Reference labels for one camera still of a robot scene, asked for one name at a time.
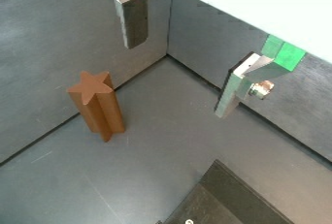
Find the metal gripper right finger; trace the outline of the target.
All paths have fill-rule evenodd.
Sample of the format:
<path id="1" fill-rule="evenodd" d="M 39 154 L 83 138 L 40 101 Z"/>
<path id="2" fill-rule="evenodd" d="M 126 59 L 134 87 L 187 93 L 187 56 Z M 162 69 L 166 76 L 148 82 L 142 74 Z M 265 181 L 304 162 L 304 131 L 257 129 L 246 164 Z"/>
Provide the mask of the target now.
<path id="1" fill-rule="evenodd" d="M 247 96 L 261 100 L 273 90 L 270 79 L 292 73 L 306 52 L 267 35 L 261 53 L 250 52 L 229 69 L 215 115 L 225 118 Z"/>

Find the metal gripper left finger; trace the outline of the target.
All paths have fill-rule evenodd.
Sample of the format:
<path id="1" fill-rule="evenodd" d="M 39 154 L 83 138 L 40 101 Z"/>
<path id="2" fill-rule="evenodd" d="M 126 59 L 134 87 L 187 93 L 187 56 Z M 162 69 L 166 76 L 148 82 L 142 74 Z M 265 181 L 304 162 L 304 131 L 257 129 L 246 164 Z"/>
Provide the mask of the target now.
<path id="1" fill-rule="evenodd" d="M 147 0 L 113 0 L 120 19 L 124 47 L 131 49 L 147 38 Z"/>

